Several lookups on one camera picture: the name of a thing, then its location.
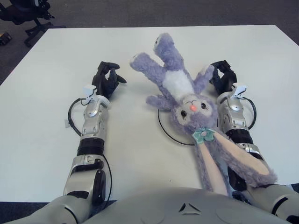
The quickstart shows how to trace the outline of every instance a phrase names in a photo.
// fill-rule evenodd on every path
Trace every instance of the floor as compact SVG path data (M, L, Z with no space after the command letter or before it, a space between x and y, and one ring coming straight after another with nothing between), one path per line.
M10 5L9 0L0 2L6 7ZM298 0L49 0L49 3L49 12L56 17L51 22L68 28L274 24L299 44ZM30 50L23 44L24 30L33 26L34 22L16 26L0 21L0 33L7 31L13 37L8 45L0 47L0 84ZM45 204L1 202L0 223L27 216Z

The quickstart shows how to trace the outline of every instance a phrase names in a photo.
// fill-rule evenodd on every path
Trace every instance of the stuffed bunny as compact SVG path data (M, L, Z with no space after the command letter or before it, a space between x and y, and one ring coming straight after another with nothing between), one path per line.
M170 111L173 124L194 138L204 188L219 194L229 194L227 179L214 160L215 153L252 187L273 184L277 178L267 165L218 131L216 105L200 95L212 78L214 67L204 68L192 80L168 33L157 38L154 52L162 59L164 67L146 53L134 56L130 66L142 72L162 93L147 97L146 102L158 109Z

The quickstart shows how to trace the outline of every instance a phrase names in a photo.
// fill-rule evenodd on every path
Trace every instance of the bunny arm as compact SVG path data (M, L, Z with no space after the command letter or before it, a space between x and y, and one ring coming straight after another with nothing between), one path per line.
M226 183L205 143L197 144L199 168L203 185L217 194L228 195Z
M201 91L203 91L210 79L213 77L214 72L214 66L209 65L204 67L196 76L194 80L194 91L199 94Z
M214 133L215 143L222 159L252 187L273 184L277 180L273 170L261 160L239 148L235 143Z
M146 103L164 111L170 111L173 107L171 102L162 95L149 96L146 98Z

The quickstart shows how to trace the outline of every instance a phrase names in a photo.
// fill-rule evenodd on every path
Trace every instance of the bunny leg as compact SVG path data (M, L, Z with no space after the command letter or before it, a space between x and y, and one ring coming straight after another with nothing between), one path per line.
M175 48L172 37L168 33L161 34L154 46L155 54L165 63L167 70L184 70L184 60Z
M158 65L150 56L146 53L140 53L135 55L131 61L130 66L136 71L141 71L150 81L161 85L165 79L166 69Z

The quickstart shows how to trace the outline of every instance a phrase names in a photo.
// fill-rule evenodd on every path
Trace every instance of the bunny face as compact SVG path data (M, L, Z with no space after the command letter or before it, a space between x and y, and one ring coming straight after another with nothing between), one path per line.
M186 134L192 134L200 127L211 128L217 125L216 105L201 95L188 95L171 113L173 123Z

